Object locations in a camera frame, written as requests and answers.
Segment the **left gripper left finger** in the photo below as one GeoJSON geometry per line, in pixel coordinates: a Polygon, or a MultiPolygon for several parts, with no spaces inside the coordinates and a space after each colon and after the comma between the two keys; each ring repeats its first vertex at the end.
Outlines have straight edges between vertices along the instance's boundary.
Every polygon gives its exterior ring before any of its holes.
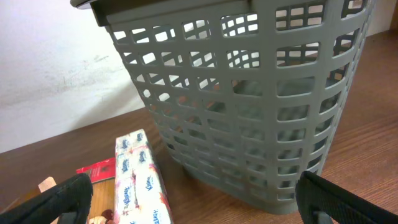
{"type": "Polygon", "coordinates": [[[1,223],[52,223],[62,215],[65,223],[86,223],[92,196],[89,176],[77,174],[1,214],[1,223]]]}

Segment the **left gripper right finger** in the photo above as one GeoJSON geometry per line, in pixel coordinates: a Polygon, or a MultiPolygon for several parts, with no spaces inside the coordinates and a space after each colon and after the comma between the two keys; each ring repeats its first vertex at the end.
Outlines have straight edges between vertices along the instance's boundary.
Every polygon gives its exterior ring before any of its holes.
{"type": "Polygon", "coordinates": [[[295,193],[298,211],[304,224],[397,223],[396,214],[310,171],[301,174],[295,193]]]}

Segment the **grey plastic shopping basket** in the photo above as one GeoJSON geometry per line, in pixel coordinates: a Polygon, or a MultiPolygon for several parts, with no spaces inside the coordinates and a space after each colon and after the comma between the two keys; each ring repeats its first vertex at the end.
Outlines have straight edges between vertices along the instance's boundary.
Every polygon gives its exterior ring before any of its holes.
{"type": "Polygon", "coordinates": [[[267,213],[322,172],[373,0],[71,0],[93,11],[171,157],[267,213]]]}

